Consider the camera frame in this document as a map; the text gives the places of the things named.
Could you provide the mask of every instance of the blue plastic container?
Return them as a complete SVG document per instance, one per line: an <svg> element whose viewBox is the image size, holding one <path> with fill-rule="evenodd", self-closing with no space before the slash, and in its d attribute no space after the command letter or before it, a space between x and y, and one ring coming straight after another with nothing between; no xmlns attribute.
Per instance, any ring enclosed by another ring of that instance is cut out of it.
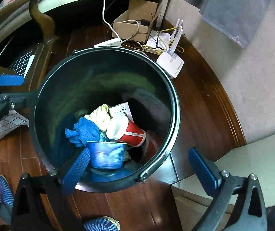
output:
<svg viewBox="0 0 275 231"><path fill-rule="evenodd" d="M124 143L88 142L90 163L94 168L117 169L122 167Z"/></svg>

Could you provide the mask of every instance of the white power strip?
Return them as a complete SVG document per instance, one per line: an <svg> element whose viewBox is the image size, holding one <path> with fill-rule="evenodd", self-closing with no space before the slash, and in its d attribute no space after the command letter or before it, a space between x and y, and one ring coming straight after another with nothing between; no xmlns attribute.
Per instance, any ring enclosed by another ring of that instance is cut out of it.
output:
<svg viewBox="0 0 275 231"><path fill-rule="evenodd" d="M120 40L120 38L114 38L114 39L104 41L104 42L94 45L94 47L101 47L101 46L121 47L121 40Z"/></svg>

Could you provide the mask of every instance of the blue cloth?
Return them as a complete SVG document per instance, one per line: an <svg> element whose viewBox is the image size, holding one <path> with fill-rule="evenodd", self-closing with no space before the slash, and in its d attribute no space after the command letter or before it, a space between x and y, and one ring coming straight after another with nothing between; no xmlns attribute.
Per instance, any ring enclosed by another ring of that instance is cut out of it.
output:
<svg viewBox="0 0 275 231"><path fill-rule="evenodd" d="M88 141L98 142L100 140L100 132L95 123L81 117L76 124L73 125L73 130L65 128L66 138L76 147L86 146Z"/></svg>

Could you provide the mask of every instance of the yellow cable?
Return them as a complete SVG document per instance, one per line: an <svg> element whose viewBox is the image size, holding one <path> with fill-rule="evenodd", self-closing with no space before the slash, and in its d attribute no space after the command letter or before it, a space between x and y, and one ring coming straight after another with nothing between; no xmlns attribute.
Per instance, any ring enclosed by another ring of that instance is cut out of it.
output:
<svg viewBox="0 0 275 231"><path fill-rule="evenodd" d="M176 46L176 50L177 50L178 52L180 52L180 53L184 53L184 52L185 52L185 50L183 49L183 47L180 47L179 45Z"/></svg>
<svg viewBox="0 0 275 231"><path fill-rule="evenodd" d="M142 45L143 48L149 48L149 49L153 49L153 50L156 50L156 51L159 51L159 52L164 52L165 50L163 49L156 49L154 47L151 47L151 46L148 46L148 45Z"/></svg>
<svg viewBox="0 0 275 231"><path fill-rule="evenodd" d="M160 39L160 41L163 43L163 45L164 45L164 47L165 47L164 51L167 51L167 47L166 47L166 45L165 45L165 42L161 39L161 37L159 36L159 34L158 34L158 38Z"/></svg>
<svg viewBox="0 0 275 231"><path fill-rule="evenodd" d="M179 51L180 53L184 53L185 52L185 50L182 47L180 47L179 45L177 45L177 47L176 47L176 50Z"/></svg>
<svg viewBox="0 0 275 231"><path fill-rule="evenodd" d="M166 32L166 31L169 31L169 30L172 30L172 29L179 29L179 28L178 27L168 28L168 29L161 30L160 32Z"/></svg>
<svg viewBox="0 0 275 231"><path fill-rule="evenodd" d="M125 44L123 44L124 46L127 46L127 47L129 47L129 48L132 48L132 49L136 49L136 50L140 50L140 51L142 51L143 49L137 49L137 48L135 48L135 47L131 47L131 46L129 46L129 45L125 45Z"/></svg>

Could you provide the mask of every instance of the paper cup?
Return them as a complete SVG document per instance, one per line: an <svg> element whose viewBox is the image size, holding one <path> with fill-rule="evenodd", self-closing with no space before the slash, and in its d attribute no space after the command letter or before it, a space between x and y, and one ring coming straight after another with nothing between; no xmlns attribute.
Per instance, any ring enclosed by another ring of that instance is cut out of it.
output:
<svg viewBox="0 0 275 231"><path fill-rule="evenodd" d="M131 146L139 147L143 144L146 133L125 115L119 114L112 118L106 136L109 139L125 142Z"/></svg>

